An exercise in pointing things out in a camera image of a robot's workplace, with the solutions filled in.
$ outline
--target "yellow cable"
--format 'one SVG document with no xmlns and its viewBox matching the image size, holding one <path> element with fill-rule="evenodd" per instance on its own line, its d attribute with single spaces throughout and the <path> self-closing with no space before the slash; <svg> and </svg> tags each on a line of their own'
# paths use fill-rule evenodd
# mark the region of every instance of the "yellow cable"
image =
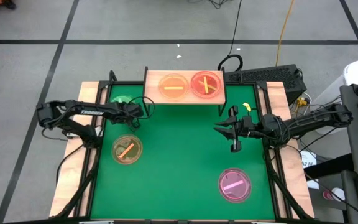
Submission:
<svg viewBox="0 0 358 224">
<path fill-rule="evenodd" d="M 294 1 L 295 0 L 291 1 L 291 5 L 290 5 L 290 8 L 288 9 L 287 16 L 285 17 L 283 29 L 281 30 L 280 40 L 278 41 L 277 56 L 276 56 L 276 67 L 277 67 L 277 64 L 278 64 L 278 58 L 280 57 L 281 41 L 283 39 L 284 30 L 285 30 L 285 27 L 287 26 L 287 21 L 288 21 L 288 18 L 290 17 L 291 10 L 292 10 L 292 5 L 293 5 Z"/>
</svg>

